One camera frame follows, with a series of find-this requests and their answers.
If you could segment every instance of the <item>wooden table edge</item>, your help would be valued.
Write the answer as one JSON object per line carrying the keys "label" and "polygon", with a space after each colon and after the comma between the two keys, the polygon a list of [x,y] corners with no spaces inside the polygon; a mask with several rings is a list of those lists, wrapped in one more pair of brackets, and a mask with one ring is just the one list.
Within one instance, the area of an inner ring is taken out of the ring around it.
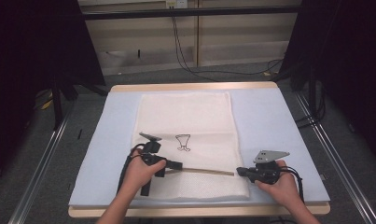
{"label": "wooden table edge", "polygon": [[[330,212],[329,202],[307,203],[307,208],[314,215],[326,215]],[[70,206],[70,217],[100,217],[105,207]],[[196,207],[148,207],[130,208],[126,217],[272,217],[289,215],[281,205],[228,205],[228,206],[196,206]]]}
{"label": "wooden table edge", "polygon": [[275,82],[210,82],[210,83],[172,83],[172,84],[139,84],[116,85],[110,92],[119,91],[194,91],[194,90],[235,90],[278,88]]}

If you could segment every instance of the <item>metal frame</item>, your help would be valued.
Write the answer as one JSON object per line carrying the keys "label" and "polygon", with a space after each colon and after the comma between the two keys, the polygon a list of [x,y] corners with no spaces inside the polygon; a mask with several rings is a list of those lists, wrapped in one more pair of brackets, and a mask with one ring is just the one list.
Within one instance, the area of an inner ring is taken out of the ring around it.
{"label": "metal frame", "polygon": [[111,11],[111,12],[85,12],[82,14],[87,21],[113,20],[113,19],[137,19],[159,17],[188,17],[188,16],[220,16],[220,15],[244,15],[244,14],[276,14],[276,13],[301,13],[314,12],[318,8],[302,6],[286,7],[211,7],[211,8],[176,8],[176,9],[152,9],[135,11]]}
{"label": "metal frame", "polygon": [[24,194],[22,195],[18,205],[16,206],[10,220],[9,224],[24,223],[27,218],[28,213],[30,212],[31,206],[34,202],[35,196],[39,191],[39,187],[42,183],[43,178],[45,177],[46,171],[48,170],[51,158],[59,145],[59,142],[63,136],[63,131],[65,130],[67,121],[72,113],[75,101],[67,108],[65,117],[63,118],[60,126],[57,130],[53,131],[53,134],[49,140],[48,146],[43,153],[43,156],[36,167],[36,170],[33,174],[33,177],[30,180]]}
{"label": "metal frame", "polygon": [[354,178],[352,177],[344,162],[342,161],[337,149],[334,147],[329,137],[327,136],[327,133],[325,132],[321,123],[315,123],[315,119],[311,116],[311,111],[307,99],[303,96],[301,92],[297,92],[296,97],[304,114],[309,118],[309,121],[313,124],[312,127],[315,131],[316,136],[318,137],[318,140],[321,142],[321,145],[327,153],[327,156],[332,162],[336,172],[338,173],[341,182],[344,184],[345,188],[350,194],[351,199],[353,200],[356,208],[365,220],[365,223],[376,223],[376,214],[374,213],[374,210],[371,207],[368,198],[365,196],[361,188],[356,184]]}

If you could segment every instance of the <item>black handle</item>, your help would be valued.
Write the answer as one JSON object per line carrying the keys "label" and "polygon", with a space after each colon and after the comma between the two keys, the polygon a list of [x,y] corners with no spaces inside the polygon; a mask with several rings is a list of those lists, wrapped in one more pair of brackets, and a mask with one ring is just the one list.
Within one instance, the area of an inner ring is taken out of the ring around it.
{"label": "black handle", "polygon": [[149,196],[149,191],[150,191],[150,182],[147,182],[144,186],[141,187],[141,195],[142,196]]}
{"label": "black handle", "polygon": [[120,190],[121,185],[123,184],[124,176],[126,175],[127,167],[129,167],[130,161],[132,160],[131,156],[127,156],[126,161],[124,162],[123,170],[121,170],[120,179],[118,180],[118,191]]}

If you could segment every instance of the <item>hand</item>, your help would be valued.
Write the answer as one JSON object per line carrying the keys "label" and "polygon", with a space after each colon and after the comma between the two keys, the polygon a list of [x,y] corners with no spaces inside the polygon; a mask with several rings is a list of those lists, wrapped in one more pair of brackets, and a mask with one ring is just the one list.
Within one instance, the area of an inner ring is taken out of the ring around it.
{"label": "hand", "polygon": [[[278,166],[286,166],[285,161],[277,161]],[[260,181],[255,184],[262,190],[269,193],[279,204],[288,207],[290,204],[301,202],[301,198],[296,187],[295,178],[292,174],[282,172],[280,178],[273,185],[268,185]]]}
{"label": "hand", "polygon": [[149,182],[150,178],[159,170],[164,168],[166,161],[158,161],[156,164],[151,166],[146,165],[139,154],[141,149],[136,149],[132,156],[134,157],[126,170],[126,175],[123,179],[123,184],[121,185],[118,195],[109,204],[106,211],[98,219],[97,223],[122,223],[124,217],[126,216],[127,209],[130,202],[134,198],[136,192]]}
{"label": "hand", "polygon": [[164,168],[166,161],[162,160],[153,165],[146,165],[139,154],[142,153],[141,149],[136,149],[132,157],[136,156],[135,158],[130,161],[129,167],[127,168],[126,175],[123,179],[122,186],[127,185],[129,188],[139,190],[142,186],[144,186],[147,182],[149,182],[150,178],[159,170]]}

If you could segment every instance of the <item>electrical outlet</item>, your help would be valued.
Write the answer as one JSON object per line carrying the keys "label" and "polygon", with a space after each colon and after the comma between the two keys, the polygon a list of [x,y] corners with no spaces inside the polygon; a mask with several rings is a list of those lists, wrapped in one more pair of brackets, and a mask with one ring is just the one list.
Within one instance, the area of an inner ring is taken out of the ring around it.
{"label": "electrical outlet", "polygon": [[176,0],[166,0],[165,8],[176,8]]}
{"label": "electrical outlet", "polygon": [[166,8],[188,8],[188,0],[166,0]]}
{"label": "electrical outlet", "polygon": [[176,8],[188,8],[188,0],[176,0]]}

